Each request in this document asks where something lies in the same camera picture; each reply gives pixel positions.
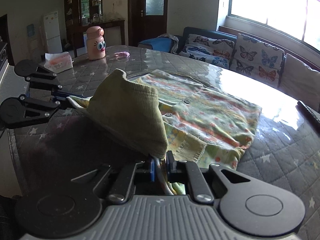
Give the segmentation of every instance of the white cushion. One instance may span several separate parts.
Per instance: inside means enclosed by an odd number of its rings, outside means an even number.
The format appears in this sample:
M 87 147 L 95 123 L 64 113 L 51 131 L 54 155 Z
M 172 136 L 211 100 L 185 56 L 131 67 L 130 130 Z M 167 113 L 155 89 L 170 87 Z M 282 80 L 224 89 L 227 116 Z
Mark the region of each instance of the white cushion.
M 235 43 L 189 34 L 180 56 L 201 60 L 222 68 L 229 68 L 229 61 Z
M 320 72 L 287 54 L 279 90 L 319 111 Z

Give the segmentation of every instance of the tissue box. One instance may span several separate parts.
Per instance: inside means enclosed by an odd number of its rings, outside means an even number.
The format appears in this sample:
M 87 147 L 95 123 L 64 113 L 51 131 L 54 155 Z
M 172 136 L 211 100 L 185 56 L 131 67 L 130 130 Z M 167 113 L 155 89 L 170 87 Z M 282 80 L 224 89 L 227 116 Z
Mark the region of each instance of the tissue box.
M 44 64 L 44 67 L 54 73 L 60 73 L 73 68 L 72 58 L 69 53 L 46 54 L 45 57 L 50 60 Z

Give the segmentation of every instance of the refrigerator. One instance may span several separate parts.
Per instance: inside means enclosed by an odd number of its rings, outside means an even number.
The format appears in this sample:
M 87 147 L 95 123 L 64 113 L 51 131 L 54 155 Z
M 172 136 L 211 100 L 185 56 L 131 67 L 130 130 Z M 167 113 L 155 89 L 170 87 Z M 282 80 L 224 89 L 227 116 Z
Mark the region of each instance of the refrigerator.
M 61 53 L 61 38 L 59 30 L 58 12 L 53 12 L 43 16 L 43 36 L 48 53 Z

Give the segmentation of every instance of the pink sponge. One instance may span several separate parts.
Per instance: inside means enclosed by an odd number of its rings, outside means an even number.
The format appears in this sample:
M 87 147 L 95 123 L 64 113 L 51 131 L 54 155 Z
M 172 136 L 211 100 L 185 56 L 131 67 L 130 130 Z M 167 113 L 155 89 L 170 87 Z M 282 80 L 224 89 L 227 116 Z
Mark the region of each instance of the pink sponge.
M 122 57 L 129 57 L 130 53 L 127 51 L 121 51 L 121 52 L 116 52 L 114 55 L 118 59 L 118 58 L 122 58 Z

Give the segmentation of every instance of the pink cartoon bottle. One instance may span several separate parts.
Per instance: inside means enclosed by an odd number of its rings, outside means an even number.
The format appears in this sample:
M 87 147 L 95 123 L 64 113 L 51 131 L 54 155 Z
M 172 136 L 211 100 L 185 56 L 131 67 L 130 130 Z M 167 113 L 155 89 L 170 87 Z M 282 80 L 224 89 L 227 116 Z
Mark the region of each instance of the pink cartoon bottle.
M 87 50 L 89 60 L 96 60 L 106 56 L 106 43 L 103 39 L 104 30 L 100 26 L 87 29 Z

